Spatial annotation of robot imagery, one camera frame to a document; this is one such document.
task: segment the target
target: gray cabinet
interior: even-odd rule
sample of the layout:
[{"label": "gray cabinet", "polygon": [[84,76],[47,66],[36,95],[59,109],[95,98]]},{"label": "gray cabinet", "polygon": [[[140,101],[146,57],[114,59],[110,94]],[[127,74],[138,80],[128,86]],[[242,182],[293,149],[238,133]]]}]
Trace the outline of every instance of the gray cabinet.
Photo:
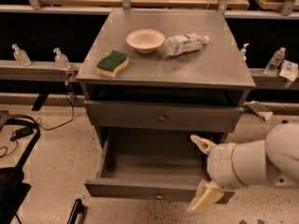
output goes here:
[{"label": "gray cabinet", "polygon": [[[126,36],[143,28],[166,37],[197,32],[210,43],[172,58],[163,47],[140,54]],[[128,54],[128,66],[115,78],[97,74],[113,49]],[[97,177],[85,181],[91,195],[184,202],[208,179],[190,134],[223,142],[255,87],[223,16],[194,10],[113,10],[77,81],[103,148]]]}]

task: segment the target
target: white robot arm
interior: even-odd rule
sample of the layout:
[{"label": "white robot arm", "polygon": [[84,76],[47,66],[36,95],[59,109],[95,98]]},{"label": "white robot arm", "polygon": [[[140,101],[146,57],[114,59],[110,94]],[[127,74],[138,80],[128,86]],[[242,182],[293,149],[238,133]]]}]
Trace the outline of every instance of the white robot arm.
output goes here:
[{"label": "white robot arm", "polygon": [[207,173],[212,181],[201,183],[189,212],[203,212],[220,199],[225,189],[249,185],[299,187],[299,124],[281,124],[264,140],[216,145],[192,135],[208,155]]}]

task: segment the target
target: drawer knob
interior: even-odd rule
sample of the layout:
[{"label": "drawer knob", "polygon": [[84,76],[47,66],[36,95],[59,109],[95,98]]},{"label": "drawer knob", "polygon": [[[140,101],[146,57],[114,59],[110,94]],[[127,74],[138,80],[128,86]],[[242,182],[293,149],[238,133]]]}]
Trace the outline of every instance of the drawer knob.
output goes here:
[{"label": "drawer knob", "polygon": [[167,121],[167,117],[166,117],[164,114],[160,114],[158,120],[159,120],[160,122],[165,122],[165,121]]}]

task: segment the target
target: bowl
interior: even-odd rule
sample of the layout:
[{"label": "bowl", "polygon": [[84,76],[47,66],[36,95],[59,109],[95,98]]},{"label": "bowl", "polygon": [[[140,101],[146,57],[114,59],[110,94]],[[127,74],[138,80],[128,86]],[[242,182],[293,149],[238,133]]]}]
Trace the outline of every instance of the bowl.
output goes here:
[{"label": "bowl", "polygon": [[165,37],[162,33],[151,29],[136,30],[127,37],[127,43],[140,53],[152,53],[164,41]]}]

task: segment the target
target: water bottle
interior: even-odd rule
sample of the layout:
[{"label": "water bottle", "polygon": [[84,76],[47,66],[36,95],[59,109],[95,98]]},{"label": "water bottle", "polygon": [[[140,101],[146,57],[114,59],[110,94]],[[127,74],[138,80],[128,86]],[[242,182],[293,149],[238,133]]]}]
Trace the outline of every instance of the water bottle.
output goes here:
[{"label": "water bottle", "polygon": [[21,66],[27,66],[31,63],[25,50],[20,49],[17,44],[13,44],[12,48],[15,50],[13,56]]},{"label": "water bottle", "polygon": [[198,50],[208,43],[207,35],[199,35],[197,33],[186,35],[175,35],[168,37],[165,42],[166,53],[169,56],[178,56],[182,53]]},{"label": "water bottle", "polygon": [[285,48],[280,48],[273,54],[270,62],[264,69],[265,74],[274,75],[276,73],[277,68],[279,67],[279,65],[281,64],[282,60],[286,55],[285,51],[286,51]]},{"label": "water bottle", "polygon": [[56,53],[55,62],[58,69],[62,71],[69,70],[71,68],[71,64],[69,63],[66,55],[64,55],[59,48],[54,49],[53,52]]}]

